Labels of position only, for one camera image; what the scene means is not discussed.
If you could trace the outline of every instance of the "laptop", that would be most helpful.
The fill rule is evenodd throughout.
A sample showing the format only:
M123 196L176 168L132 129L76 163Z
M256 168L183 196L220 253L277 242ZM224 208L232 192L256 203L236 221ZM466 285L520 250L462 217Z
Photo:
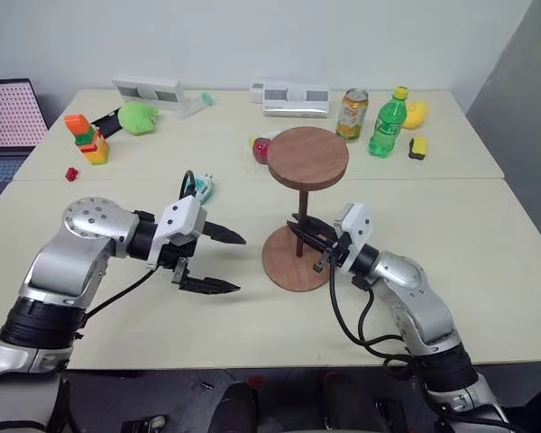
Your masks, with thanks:
M30 80L0 79L0 194L46 132Z

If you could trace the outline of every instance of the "yellow fruit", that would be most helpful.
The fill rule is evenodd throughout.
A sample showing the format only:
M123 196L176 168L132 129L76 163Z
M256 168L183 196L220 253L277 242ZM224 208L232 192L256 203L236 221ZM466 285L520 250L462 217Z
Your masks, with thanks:
M405 129L418 128L425 122L426 115L429 113L427 104L423 101L411 101L407 104L407 120L403 124Z

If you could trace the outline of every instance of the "white table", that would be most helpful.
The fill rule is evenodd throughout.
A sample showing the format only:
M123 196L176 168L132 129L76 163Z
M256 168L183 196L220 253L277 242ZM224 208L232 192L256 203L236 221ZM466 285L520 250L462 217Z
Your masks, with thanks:
M197 92L188 92L190 96ZM184 120L161 111L156 132L134 136L120 131L108 140L111 151L107 165L93 167L79 153L74 139L59 118L18 171L16 180L61 180L68 167L76 167L79 178L126 180L166 179L178 181L191 169L212 173L218 180L266 179L267 169L257 164L248 138L295 126L318 126L335 130L342 94L332 94L327 119L265 117L261 105L249 103L245 91L213 91L214 106ZM481 139L467 122L449 92L412 92L410 99L429 105L429 117L414 132L403 131L386 160L371 157L366 143L374 120L390 92L373 92L361 138L349 144L350 160L346 179L459 179L502 178L503 173ZM123 103L114 90L78 92L63 115L83 114L90 122ZM415 135L429 140L424 161L408 157L408 142Z
M96 195L159 214L174 201L178 182L178 175L169 182L13 182L0 198L0 326L33 256L59 229L71 200ZM541 360L541 236L503 180L342 180L313 193L309 214L332 221L349 201L371 205L372 245L426 269L475 363ZM170 271L160 270L92 319L70 366L380 364L343 335L326 287L291 293L264 276L262 244L296 203L296 191L274 180L220 183L206 205L208 219L236 229L248 244L201 239L189 269L242 289L224 296L186 293L170 284ZM144 273L141 262L113 259L93 306ZM355 329L365 295L344 276L337 278L337 292ZM388 332L395 332L390 314L376 302L367 336Z

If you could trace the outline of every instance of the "wooden stool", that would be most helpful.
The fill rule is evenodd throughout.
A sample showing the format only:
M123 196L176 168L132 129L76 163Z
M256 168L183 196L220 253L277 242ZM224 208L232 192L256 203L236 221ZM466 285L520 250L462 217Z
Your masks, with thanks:
M268 162L272 177L299 191L298 223L307 221L308 192L334 185L344 175L349 152L344 140L320 128L293 128L277 135L270 143ZM264 243L262 265L269 278L289 291L310 291L328 281L328 268L313 271L321 256L304 245L283 226Z

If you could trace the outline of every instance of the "green toy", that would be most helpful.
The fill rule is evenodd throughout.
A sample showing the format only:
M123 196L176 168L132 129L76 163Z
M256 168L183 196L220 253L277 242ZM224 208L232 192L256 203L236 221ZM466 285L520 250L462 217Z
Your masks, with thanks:
M154 116L159 110L143 102L125 102L118 110L118 122L129 133L144 134L154 130Z

